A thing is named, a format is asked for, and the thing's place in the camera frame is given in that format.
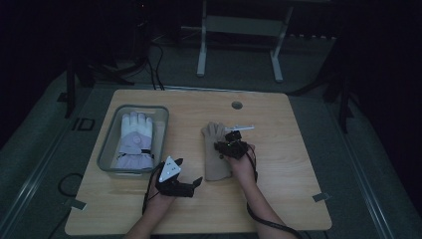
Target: table top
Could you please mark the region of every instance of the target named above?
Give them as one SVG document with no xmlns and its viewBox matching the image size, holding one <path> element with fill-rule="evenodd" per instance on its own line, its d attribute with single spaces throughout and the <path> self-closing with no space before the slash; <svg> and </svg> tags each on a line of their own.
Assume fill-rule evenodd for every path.
<svg viewBox="0 0 422 239">
<path fill-rule="evenodd" d="M 240 110 L 232 108 L 240 102 Z M 209 121 L 225 126 L 251 125 L 242 141 L 254 144 L 258 185 L 288 226 L 326 230 L 331 220 L 320 193 L 289 99 L 283 94 L 248 92 L 118 90 L 110 102 L 77 199 L 85 210 L 72 209 L 70 235 L 124 234 L 141 216 L 147 180 L 122 179 L 99 169 L 97 158 L 116 109 L 122 105 L 164 106 L 169 121 L 163 156 L 184 158 L 180 182 L 204 175 L 205 146 L 201 128 Z M 234 178 L 203 181 L 192 198 L 177 198 L 155 229 L 156 234 L 233 233 L 255 231 L 246 200 Z"/>
</svg>

